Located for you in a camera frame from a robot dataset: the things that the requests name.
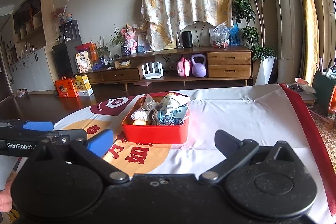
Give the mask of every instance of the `green container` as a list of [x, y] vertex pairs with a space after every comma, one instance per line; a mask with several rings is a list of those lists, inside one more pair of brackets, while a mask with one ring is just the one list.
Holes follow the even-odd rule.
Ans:
[[327, 113], [331, 113], [331, 107], [334, 107], [333, 98], [336, 87], [336, 80], [331, 80], [323, 76], [320, 72], [316, 72], [313, 80], [313, 88], [316, 90], [314, 95], [316, 96], [316, 102], [322, 107], [322, 110]]

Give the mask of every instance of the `metal screw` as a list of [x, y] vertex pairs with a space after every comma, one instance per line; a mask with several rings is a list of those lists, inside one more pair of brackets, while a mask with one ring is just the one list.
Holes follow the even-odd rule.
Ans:
[[161, 184], [168, 184], [169, 180], [165, 180], [165, 179], [159, 179]]
[[124, 180], [127, 178], [127, 175], [121, 171], [115, 171], [110, 174], [110, 178], [114, 180]]
[[150, 185], [151, 185], [151, 186], [154, 186], [154, 187], [157, 187], [157, 186], [160, 185], [160, 183], [158, 183], [157, 181], [151, 181], [151, 182], [150, 182]]
[[216, 180], [218, 179], [218, 174], [213, 171], [207, 171], [201, 175], [206, 180]]

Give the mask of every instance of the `pink bowl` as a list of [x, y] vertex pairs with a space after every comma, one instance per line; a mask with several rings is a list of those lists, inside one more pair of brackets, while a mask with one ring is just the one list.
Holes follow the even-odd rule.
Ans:
[[304, 79], [299, 78], [299, 77], [295, 78], [295, 83], [308, 85], [307, 81], [305, 81]]

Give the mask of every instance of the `kitchen cabinet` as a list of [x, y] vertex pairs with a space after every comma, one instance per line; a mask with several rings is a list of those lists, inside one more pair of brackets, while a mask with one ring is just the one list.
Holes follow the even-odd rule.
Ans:
[[10, 69], [17, 89], [28, 92], [55, 90], [44, 48], [19, 60]]

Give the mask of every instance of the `patterned carpet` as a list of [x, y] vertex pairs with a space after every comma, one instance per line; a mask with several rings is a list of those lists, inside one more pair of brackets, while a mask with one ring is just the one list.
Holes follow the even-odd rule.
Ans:
[[318, 105], [315, 105], [311, 110], [314, 112], [322, 115], [323, 117], [327, 118], [329, 120], [329, 123], [327, 121], [324, 121], [316, 116], [312, 116], [317, 128], [320, 131], [321, 137], [324, 141], [324, 144], [327, 148], [327, 151], [329, 153], [332, 165], [334, 167], [334, 171], [336, 174], [336, 125], [335, 125], [335, 114], [329, 114], [328, 116], [323, 115], [322, 110]]

